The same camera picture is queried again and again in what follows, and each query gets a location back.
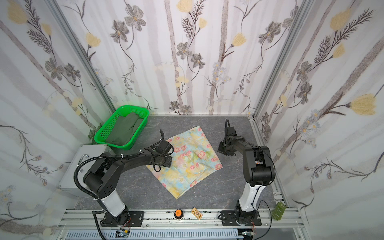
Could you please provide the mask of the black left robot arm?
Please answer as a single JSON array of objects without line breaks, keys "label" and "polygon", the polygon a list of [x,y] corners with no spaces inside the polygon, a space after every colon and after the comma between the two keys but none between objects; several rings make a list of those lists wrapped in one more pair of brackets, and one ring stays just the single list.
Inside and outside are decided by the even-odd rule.
[{"label": "black left robot arm", "polygon": [[156,173],[162,168],[170,168],[174,150],[169,142],[160,140],[135,154],[102,153],[78,164],[73,175],[75,185],[101,206],[102,210],[93,211],[93,215],[104,214],[101,221],[96,221],[96,226],[134,225],[134,215],[129,212],[116,190],[120,176],[141,166],[152,166]]}]

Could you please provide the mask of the pastel floral skirt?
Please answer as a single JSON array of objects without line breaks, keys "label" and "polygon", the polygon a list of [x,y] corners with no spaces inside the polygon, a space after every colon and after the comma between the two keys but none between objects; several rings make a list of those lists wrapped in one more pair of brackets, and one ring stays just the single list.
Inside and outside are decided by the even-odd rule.
[{"label": "pastel floral skirt", "polygon": [[171,167],[162,167],[159,172],[152,166],[147,168],[175,199],[223,168],[200,126],[171,137],[168,142],[174,147]]}]

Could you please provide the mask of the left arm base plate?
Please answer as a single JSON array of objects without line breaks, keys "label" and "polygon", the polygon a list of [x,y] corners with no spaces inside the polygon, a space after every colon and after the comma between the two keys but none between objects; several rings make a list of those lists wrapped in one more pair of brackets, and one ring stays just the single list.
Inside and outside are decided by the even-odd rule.
[{"label": "left arm base plate", "polygon": [[144,219],[144,211],[123,211],[114,217],[109,212],[105,213],[100,221],[102,227],[141,227]]}]

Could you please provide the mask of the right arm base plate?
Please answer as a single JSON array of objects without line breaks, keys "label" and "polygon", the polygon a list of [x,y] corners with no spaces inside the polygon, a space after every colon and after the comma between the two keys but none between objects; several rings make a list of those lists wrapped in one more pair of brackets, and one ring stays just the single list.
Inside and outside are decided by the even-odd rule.
[{"label": "right arm base plate", "polygon": [[223,227],[259,227],[262,225],[259,212],[221,211],[218,219]]}]

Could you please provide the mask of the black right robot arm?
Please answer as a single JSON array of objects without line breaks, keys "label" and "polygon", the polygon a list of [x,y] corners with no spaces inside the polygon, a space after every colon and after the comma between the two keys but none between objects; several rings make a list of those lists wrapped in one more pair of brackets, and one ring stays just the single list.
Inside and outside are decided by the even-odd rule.
[{"label": "black right robot arm", "polygon": [[258,214],[256,203],[262,191],[276,178],[276,168],[269,148],[251,144],[243,136],[238,136],[235,128],[226,120],[225,137],[220,142],[218,152],[230,157],[237,153],[243,156],[246,185],[235,207],[235,223],[240,226],[255,224]]}]

